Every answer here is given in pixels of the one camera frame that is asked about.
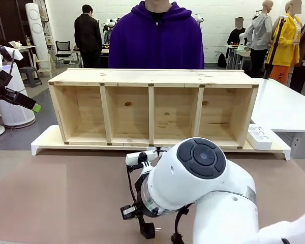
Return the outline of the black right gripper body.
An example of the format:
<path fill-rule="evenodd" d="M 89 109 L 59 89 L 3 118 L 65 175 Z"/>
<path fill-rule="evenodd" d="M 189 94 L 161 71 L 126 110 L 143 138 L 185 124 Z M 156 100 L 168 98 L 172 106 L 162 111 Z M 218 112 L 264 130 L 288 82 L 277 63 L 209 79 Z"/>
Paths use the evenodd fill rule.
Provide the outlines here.
<path fill-rule="evenodd" d="M 138 219 L 143 219 L 142 210 L 143 210 L 144 204 L 141 199 L 141 187 L 142 187 L 144 180 L 145 180 L 145 175 L 141 175 L 135 182 L 135 189 L 137 192 L 135 206 L 136 206 L 136 216 L 138 217 Z"/>

